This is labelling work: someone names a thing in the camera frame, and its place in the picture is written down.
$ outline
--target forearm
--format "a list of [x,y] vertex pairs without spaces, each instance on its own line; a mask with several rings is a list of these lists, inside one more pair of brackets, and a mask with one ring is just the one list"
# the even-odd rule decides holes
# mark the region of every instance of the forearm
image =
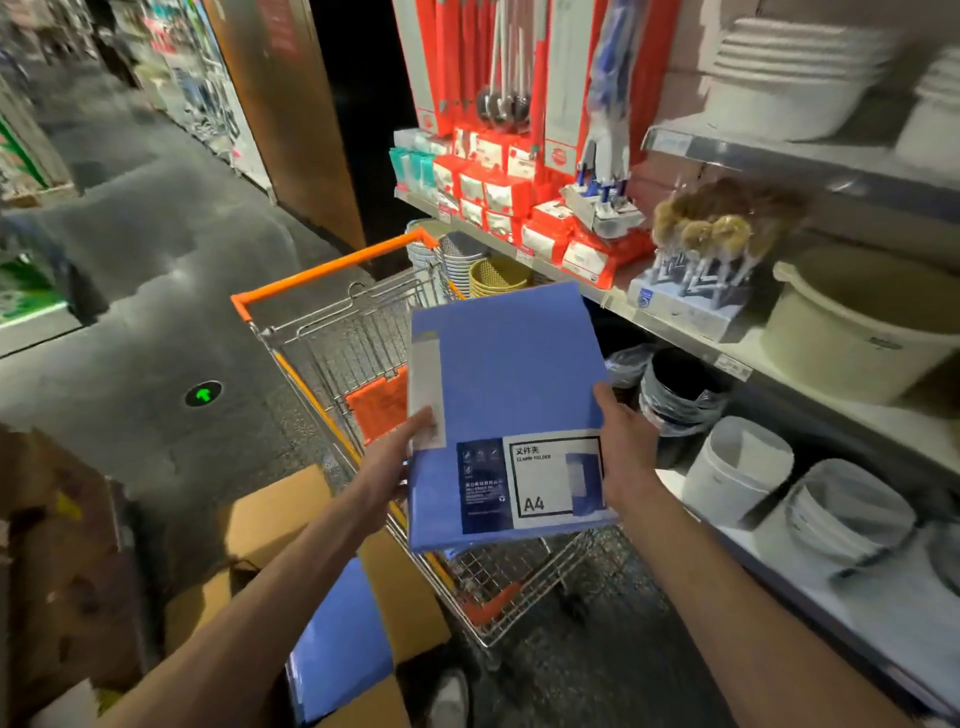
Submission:
[[741,728],[913,725],[765,593],[659,480],[642,483],[623,510],[624,531],[683,618]]
[[363,542],[351,491],[336,497],[223,612],[108,711],[101,728],[249,722]]

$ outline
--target blue folder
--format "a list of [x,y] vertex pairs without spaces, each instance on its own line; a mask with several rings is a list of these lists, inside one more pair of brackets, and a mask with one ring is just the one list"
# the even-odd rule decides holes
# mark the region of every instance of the blue folder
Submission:
[[370,581],[353,558],[287,660],[298,725],[347,705],[394,671],[390,641]]
[[607,371],[575,283],[416,310],[409,353],[410,408],[438,419],[414,443],[413,550],[615,520],[591,391]]

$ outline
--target floor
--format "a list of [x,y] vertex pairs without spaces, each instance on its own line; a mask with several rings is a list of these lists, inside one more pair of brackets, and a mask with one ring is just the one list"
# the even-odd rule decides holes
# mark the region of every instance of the floor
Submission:
[[[39,215],[109,302],[101,320],[0,359],[0,421],[48,431],[127,485],[175,590],[221,556],[218,504],[316,462],[324,441],[229,295],[336,256],[112,78],[48,74],[38,115],[86,187]],[[344,297],[339,274],[257,309],[279,323]],[[224,384],[208,407],[183,396]],[[570,579],[582,624],[549,596],[474,685],[487,726],[731,726],[707,669],[622,535]]]

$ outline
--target round floor exit sign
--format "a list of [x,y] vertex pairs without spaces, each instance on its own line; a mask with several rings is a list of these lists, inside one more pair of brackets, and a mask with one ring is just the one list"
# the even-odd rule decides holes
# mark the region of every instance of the round floor exit sign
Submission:
[[188,407],[206,407],[220,397],[223,391],[224,385],[215,379],[211,379],[192,387],[183,396],[183,401]]

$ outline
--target white shoe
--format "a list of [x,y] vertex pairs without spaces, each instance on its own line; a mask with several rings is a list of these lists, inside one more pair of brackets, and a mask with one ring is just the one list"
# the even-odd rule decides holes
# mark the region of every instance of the white shoe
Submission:
[[470,687],[460,669],[450,669],[440,678],[440,685],[426,714],[425,728],[467,728],[470,715]]

